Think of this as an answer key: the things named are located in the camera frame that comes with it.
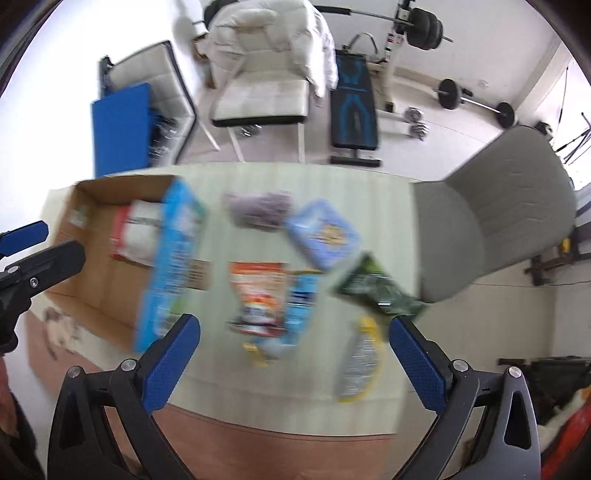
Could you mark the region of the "blue Nestle milk powder bag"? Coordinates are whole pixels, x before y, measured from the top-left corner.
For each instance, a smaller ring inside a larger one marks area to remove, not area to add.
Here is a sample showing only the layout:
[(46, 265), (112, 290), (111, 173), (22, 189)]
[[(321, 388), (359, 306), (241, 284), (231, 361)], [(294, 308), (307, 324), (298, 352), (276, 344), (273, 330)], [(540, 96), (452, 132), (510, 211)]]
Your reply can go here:
[(279, 337), (253, 337), (243, 344), (254, 364), (266, 367), (294, 351), (314, 313), (321, 275), (318, 270), (290, 272), (287, 303), (283, 310), (283, 333)]

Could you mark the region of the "purple fuzzy cloth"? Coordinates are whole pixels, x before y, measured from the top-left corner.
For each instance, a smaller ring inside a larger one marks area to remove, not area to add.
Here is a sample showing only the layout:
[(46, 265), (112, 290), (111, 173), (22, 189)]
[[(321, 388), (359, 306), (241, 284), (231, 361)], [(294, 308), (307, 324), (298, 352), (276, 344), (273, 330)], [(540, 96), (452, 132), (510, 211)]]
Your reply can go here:
[(225, 193), (222, 202), (236, 226), (273, 231), (283, 229), (294, 209), (294, 200), (287, 191), (259, 194)]

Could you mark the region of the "white chair left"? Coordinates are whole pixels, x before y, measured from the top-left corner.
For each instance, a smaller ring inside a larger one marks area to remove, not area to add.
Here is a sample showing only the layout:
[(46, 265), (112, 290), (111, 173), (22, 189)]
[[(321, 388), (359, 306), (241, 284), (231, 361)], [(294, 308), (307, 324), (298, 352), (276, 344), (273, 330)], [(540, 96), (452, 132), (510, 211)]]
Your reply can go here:
[(137, 85), (149, 86), (150, 108), (163, 116), (173, 130), (170, 136), (150, 147), (149, 165), (177, 164), (199, 129), (204, 131), (214, 150), (221, 149), (199, 118), (170, 41), (145, 47), (117, 63), (103, 57), (98, 64), (98, 79), (101, 96)]

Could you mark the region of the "red snack bag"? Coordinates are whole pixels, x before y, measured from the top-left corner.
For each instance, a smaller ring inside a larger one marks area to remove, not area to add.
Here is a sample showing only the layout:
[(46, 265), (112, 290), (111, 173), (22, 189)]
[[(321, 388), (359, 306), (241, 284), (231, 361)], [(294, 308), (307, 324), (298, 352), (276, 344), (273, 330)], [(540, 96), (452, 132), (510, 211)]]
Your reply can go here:
[(123, 242), (123, 230), (131, 208), (130, 204), (116, 208), (110, 235), (110, 256), (116, 260), (125, 261), (127, 257), (121, 253)]

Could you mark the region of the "orange snack bag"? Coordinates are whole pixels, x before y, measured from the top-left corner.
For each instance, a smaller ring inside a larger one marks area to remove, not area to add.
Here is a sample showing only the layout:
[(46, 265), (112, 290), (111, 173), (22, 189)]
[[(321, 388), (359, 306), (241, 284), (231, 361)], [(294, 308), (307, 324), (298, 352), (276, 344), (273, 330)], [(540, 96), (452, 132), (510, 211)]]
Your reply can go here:
[(240, 300), (238, 317), (229, 326), (239, 333), (259, 337), (283, 334), (288, 283), (286, 264), (231, 262), (228, 277)]

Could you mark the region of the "blue folded mat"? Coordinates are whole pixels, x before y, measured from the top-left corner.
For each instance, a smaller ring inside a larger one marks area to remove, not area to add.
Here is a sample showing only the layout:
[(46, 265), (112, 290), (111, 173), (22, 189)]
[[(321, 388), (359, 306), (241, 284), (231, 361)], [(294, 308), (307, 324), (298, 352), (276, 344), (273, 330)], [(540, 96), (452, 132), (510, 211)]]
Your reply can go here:
[(92, 103), (96, 178), (149, 166), (150, 88), (141, 83)]

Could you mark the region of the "yellow silver scrub pad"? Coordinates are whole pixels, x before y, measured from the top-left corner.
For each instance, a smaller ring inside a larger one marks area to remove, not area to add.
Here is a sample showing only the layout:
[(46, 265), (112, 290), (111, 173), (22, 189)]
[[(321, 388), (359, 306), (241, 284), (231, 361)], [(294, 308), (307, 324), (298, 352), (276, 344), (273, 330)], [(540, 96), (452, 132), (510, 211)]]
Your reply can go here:
[(363, 316), (339, 370), (335, 387), (335, 397), (339, 402), (355, 402), (370, 392), (380, 372), (383, 347), (377, 321)]

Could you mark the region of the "cardboard box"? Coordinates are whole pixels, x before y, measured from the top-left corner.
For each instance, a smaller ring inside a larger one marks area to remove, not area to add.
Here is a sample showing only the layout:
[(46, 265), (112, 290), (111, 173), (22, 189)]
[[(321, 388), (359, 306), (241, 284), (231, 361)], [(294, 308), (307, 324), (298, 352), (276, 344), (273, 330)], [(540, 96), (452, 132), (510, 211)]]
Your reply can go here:
[(181, 313), (207, 210), (173, 175), (102, 177), (75, 185), (56, 230), (85, 264), (50, 301), (93, 334), (143, 352)]

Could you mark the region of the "barbell on floor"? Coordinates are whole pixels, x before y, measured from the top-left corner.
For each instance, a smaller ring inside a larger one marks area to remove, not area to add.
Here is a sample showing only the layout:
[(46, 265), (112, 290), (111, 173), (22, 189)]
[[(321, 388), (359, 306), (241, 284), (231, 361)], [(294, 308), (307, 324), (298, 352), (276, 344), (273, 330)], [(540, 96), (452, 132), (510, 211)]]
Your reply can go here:
[(513, 107), (507, 102), (500, 102), (496, 106), (485, 104), (475, 100), (456, 81), (446, 78), (442, 80), (434, 90), (441, 107), (446, 110), (456, 110), (462, 104), (470, 104), (492, 112), (498, 125), (502, 129), (510, 129), (517, 124), (517, 115)]

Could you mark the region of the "light blue tissue pack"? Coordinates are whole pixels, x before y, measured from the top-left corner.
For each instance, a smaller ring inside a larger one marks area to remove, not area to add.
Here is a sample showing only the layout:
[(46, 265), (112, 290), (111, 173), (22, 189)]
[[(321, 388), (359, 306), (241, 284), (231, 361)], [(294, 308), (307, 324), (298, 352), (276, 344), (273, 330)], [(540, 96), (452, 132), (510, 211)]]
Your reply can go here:
[(325, 199), (305, 204), (287, 218), (284, 227), (304, 256), (322, 271), (332, 270), (361, 245), (356, 229)]

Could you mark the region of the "grey upholstered chair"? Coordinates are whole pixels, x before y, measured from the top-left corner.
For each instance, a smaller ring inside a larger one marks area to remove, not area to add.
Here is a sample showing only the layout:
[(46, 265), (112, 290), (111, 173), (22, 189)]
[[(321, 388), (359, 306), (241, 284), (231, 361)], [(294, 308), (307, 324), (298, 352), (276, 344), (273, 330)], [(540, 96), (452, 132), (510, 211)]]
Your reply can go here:
[(549, 142), (518, 125), (445, 179), (417, 182), (420, 297), (447, 300), (475, 280), (566, 238), (576, 197)]

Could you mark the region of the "black blue weight bench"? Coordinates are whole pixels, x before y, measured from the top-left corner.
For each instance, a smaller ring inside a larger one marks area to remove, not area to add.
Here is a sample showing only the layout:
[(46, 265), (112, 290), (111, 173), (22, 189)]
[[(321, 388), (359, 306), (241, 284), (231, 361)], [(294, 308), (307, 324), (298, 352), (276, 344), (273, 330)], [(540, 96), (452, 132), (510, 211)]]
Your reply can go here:
[(331, 146), (349, 150), (349, 156), (332, 155), (332, 165), (380, 168), (382, 161), (362, 158), (361, 151), (377, 151), (379, 128), (372, 79), (366, 57), (335, 51), (339, 81), (331, 92)]

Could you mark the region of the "green wipes pack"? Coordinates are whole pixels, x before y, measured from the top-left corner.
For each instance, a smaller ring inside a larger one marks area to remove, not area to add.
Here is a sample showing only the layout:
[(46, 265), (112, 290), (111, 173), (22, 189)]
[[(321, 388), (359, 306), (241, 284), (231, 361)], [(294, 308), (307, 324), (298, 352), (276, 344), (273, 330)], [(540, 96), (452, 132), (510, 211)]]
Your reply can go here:
[(416, 318), (427, 305), (407, 294), (369, 252), (335, 285), (335, 294), (353, 298), (383, 316)]

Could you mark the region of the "white foam pouch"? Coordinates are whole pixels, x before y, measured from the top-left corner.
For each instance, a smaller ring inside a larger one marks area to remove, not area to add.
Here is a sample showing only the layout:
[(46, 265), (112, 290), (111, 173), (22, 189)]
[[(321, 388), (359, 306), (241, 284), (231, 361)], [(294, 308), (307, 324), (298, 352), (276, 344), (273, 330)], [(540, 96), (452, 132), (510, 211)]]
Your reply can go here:
[(118, 253), (131, 262), (152, 267), (161, 226), (159, 203), (134, 200), (123, 223)]

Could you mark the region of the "white chair with jacket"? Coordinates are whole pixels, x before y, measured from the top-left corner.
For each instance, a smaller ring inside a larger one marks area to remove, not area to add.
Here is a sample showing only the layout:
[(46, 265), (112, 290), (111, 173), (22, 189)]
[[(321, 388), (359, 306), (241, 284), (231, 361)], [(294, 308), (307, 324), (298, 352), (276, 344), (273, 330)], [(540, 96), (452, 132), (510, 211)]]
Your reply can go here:
[(286, 64), (287, 61), (281, 59), (276, 69), (269, 66), (257, 69), (252, 59), (245, 57), (228, 83), (222, 87), (214, 84), (216, 96), (209, 109), (209, 120), (213, 126), (228, 130), (240, 162), (245, 157), (233, 129), (250, 124), (297, 127), (297, 159), (301, 163), (305, 161), (304, 123), (308, 120), (311, 100), (322, 103), (332, 90), (318, 99), (311, 83), (284, 68)]

